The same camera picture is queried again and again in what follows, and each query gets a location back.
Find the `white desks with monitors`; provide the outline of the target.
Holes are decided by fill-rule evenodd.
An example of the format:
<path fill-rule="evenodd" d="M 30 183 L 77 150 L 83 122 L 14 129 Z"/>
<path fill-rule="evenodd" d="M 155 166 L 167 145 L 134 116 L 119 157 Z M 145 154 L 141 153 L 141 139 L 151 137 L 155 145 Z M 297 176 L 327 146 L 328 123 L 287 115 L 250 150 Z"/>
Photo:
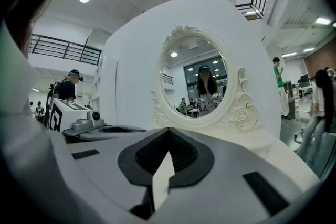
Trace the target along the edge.
<path fill-rule="evenodd" d="M 301 76 L 296 84 L 298 97 L 304 99 L 306 95 L 312 94 L 314 86 L 315 86 L 314 77 L 309 77 L 308 74 Z"/>

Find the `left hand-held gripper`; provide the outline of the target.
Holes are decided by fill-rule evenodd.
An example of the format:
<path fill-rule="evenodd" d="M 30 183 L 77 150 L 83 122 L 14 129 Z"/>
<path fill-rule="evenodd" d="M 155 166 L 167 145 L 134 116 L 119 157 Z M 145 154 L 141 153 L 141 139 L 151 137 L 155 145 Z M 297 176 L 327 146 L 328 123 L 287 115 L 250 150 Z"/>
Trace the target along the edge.
<path fill-rule="evenodd" d="M 100 141 L 146 132 L 128 125 L 106 125 L 100 113 L 77 103 L 54 99 L 48 129 L 66 136 L 78 136 L 82 141 Z"/>

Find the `white office chair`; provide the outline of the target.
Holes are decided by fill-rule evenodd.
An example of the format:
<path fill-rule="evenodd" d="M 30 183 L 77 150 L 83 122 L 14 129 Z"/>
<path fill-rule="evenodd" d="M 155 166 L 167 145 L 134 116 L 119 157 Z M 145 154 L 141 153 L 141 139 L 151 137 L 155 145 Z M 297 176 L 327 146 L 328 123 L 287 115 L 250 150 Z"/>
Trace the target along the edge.
<path fill-rule="evenodd" d="M 294 142 L 301 144 L 304 138 L 305 129 L 313 115 L 313 108 L 298 108 L 295 113 L 296 123 L 299 124 L 299 129 L 294 134 Z"/>

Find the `oval mirror white ornate frame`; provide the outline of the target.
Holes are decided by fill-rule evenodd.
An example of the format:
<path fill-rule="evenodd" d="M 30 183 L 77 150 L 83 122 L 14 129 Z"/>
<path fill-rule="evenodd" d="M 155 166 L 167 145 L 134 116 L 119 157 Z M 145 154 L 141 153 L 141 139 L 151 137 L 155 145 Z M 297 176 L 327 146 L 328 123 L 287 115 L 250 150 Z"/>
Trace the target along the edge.
<path fill-rule="evenodd" d="M 226 90 L 227 97 L 222 101 L 219 110 L 207 115 L 204 119 L 196 120 L 173 112 L 165 97 L 163 89 L 163 59 L 168 49 L 184 37 L 196 36 L 205 38 L 213 43 L 224 57 L 225 66 L 229 71 L 229 85 Z M 166 37 L 163 44 L 160 61 L 157 64 L 160 72 L 155 75 L 157 80 L 152 90 L 155 107 L 152 115 L 152 124 L 155 128 L 175 127 L 186 130 L 215 132 L 221 128 L 231 128 L 233 132 L 244 132 L 253 129 L 258 122 L 258 114 L 251 97 L 247 92 L 248 80 L 245 77 L 245 69 L 237 67 L 233 56 L 226 45 L 213 33 L 197 27 L 176 26 L 171 34 Z"/>

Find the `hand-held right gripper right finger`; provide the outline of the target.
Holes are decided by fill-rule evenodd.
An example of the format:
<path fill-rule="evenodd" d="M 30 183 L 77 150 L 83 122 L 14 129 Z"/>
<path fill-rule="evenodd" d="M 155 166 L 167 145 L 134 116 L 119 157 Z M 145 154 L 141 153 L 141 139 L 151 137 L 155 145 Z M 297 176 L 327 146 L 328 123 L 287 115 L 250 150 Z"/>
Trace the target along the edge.
<path fill-rule="evenodd" d="M 196 185 L 169 191 L 156 224 L 288 224 L 321 185 L 291 150 L 264 159 L 226 140 L 184 134 L 208 146 L 214 164 Z"/>

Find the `white bookshelf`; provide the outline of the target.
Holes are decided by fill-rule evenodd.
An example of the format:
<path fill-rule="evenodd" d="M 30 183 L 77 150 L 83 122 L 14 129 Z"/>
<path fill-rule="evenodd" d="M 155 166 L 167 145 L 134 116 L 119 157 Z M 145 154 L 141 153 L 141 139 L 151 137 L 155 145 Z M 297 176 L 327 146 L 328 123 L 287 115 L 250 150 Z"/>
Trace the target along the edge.
<path fill-rule="evenodd" d="M 99 110 L 103 118 L 115 114 L 117 61 L 103 56 L 93 76 L 92 107 Z"/>

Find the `grey cabinet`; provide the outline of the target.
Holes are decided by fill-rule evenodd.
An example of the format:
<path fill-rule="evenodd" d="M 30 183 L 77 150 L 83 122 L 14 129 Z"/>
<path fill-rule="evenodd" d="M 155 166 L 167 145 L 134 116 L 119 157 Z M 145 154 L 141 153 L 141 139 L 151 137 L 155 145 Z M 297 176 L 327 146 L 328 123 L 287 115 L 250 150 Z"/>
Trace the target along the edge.
<path fill-rule="evenodd" d="M 292 119 L 296 118 L 296 108 L 299 107 L 299 97 L 296 86 L 291 81 L 284 82 L 284 89 L 288 96 L 289 116 Z"/>

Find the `person's grey garment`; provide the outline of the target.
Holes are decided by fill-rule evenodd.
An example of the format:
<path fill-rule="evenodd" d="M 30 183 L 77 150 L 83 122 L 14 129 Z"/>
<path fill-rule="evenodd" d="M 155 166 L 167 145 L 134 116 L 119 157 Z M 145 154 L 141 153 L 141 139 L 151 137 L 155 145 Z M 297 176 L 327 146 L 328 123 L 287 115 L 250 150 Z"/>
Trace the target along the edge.
<path fill-rule="evenodd" d="M 0 212 L 7 224 L 77 224 L 49 135 L 31 116 L 38 74 L 0 24 Z"/>

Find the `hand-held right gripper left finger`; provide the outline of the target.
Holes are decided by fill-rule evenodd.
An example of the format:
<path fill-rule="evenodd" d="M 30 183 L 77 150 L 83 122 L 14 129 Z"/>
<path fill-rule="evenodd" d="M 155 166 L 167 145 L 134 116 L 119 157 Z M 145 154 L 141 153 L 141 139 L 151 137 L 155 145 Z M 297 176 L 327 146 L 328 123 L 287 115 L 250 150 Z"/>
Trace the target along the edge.
<path fill-rule="evenodd" d="M 146 188 L 130 184 L 117 160 L 124 148 L 154 133 L 155 130 L 150 130 L 122 138 L 75 144 L 67 144 L 57 132 L 50 133 L 55 158 L 67 186 L 97 213 L 94 217 L 87 211 L 82 212 L 82 223 L 147 223 L 129 212 L 141 204 Z"/>

